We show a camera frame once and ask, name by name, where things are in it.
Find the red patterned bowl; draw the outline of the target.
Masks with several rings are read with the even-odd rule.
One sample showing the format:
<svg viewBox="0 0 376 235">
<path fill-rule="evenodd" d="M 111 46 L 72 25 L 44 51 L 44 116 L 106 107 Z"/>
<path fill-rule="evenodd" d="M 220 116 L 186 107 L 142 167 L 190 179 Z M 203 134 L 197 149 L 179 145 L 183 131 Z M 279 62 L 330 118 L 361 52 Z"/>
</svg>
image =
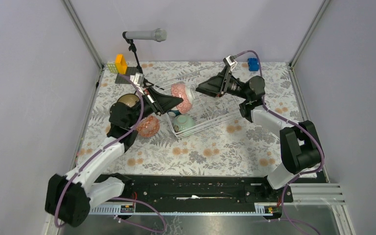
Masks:
<svg viewBox="0 0 376 235">
<path fill-rule="evenodd" d="M 176 106 L 177 110 L 181 114 L 186 114 L 192 109 L 195 101 L 195 95 L 188 85 L 185 83 L 172 84 L 171 95 L 183 99 L 183 102 Z"/>
</svg>

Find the mint green bowl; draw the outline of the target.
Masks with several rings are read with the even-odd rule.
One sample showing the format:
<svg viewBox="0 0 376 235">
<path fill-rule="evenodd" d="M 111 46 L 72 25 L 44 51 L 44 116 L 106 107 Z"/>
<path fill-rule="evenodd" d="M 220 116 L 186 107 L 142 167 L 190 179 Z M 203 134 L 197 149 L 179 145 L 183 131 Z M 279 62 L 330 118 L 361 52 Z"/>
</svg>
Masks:
<svg viewBox="0 0 376 235">
<path fill-rule="evenodd" d="M 188 115 L 178 115 L 172 121 L 172 128 L 176 133 L 186 131 L 194 126 L 194 119 Z"/>
</svg>

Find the blue white patterned bowl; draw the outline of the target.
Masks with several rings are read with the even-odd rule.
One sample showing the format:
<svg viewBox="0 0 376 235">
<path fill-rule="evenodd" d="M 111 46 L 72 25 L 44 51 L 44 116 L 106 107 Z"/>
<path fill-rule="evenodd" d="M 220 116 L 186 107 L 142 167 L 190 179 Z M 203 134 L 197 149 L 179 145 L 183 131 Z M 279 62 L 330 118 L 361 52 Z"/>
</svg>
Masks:
<svg viewBox="0 0 376 235">
<path fill-rule="evenodd" d="M 153 137 L 160 129 L 160 121 L 154 116 L 144 118 L 137 126 L 138 134 L 144 138 Z"/>
</svg>

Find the dark teal floral bowl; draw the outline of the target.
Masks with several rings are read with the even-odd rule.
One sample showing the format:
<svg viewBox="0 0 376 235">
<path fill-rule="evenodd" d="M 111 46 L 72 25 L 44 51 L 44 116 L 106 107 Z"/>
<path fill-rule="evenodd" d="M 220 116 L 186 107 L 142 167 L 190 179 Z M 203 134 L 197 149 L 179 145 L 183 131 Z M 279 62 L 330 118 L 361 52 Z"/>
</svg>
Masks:
<svg viewBox="0 0 376 235">
<path fill-rule="evenodd" d="M 117 101 L 133 107 L 140 101 L 140 98 L 136 94 L 124 94 Z"/>
</svg>

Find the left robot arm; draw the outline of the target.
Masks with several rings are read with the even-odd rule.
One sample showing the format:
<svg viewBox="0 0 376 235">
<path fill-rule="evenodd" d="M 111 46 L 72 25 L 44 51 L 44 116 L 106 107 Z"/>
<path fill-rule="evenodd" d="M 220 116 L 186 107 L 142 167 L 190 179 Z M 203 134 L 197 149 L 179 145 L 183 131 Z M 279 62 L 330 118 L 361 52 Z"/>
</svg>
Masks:
<svg viewBox="0 0 376 235">
<path fill-rule="evenodd" d="M 45 211 L 59 221 L 77 227 L 84 222 L 91 209 L 118 198 L 127 201 L 132 188 L 119 176 L 110 176 L 101 183 L 96 180 L 118 157 L 124 155 L 138 136 L 137 126 L 151 114 L 165 114 L 184 100 L 161 94 L 152 87 L 137 92 L 139 100 L 133 106 L 114 103 L 110 110 L 110 130 L 97 151 L 64 175 L 54 174 L 48 182 Z"/>
</svg>

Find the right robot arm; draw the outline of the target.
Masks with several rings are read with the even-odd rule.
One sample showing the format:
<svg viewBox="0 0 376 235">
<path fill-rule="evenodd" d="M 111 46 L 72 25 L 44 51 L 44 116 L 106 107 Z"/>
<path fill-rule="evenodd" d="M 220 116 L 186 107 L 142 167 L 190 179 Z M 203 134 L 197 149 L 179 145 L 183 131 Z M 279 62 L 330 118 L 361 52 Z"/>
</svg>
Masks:
<svg viewBox="0 0 376 235">
<path fill-rule="evenodd" d="M 239 110 L 249 122 L 261 125 L 280 139 L 282 162 L 266 176 L 261 188 L 263 199 L 275 201 L 281 188 L 301 175 L 316 173 L 323 168 L 325 155 L 313 122 L 296 122 L 270 110 L 265 103 L 265 81 L 261 75 L 246 82 L 235 78 L 228 67 L 200 83 L 197 92 L 222 97 L 225 94 L 243 98 Z"/>
</svg>

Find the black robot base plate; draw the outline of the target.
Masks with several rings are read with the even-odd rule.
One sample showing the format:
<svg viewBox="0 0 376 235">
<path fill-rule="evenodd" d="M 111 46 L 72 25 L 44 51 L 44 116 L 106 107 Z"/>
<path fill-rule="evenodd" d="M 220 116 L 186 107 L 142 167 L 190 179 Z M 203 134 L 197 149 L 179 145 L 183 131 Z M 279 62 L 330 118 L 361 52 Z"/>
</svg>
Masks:
<svg viewBox="0 0 376 235">
<path fill-rule="evenodd" d="M 291 189 L 272 189 L 265 177 L 127 175 L 122 197 L 136 199 L 136 212 L 244 213 L 256 204 L 293 202 Z"/>
</svg>

